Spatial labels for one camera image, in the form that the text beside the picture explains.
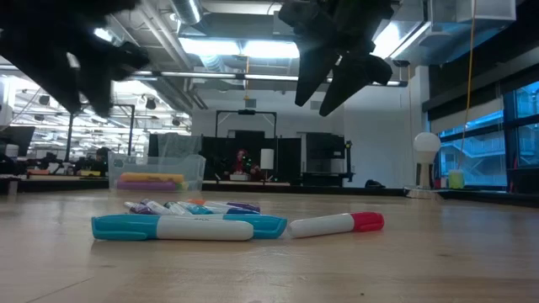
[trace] plastic storage box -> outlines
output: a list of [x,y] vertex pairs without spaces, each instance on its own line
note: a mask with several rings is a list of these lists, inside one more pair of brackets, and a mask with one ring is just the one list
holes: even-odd
[[109,188],[126,191],[200,191],[205,159],[199,155],[183,158],[139,158],[109,152]]

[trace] wooden table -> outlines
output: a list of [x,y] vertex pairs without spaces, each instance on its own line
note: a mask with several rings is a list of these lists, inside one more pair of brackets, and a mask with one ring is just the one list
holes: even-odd
[[[202,193],[290,220],[379,211],[383,231],[251,242],[97,242],[106,190],[0,201],[0,302],[539,301],[536,210],[392,197]],[[142,198],[133,195],[130,199]],[[156,198],[163,202],[166,194]]]

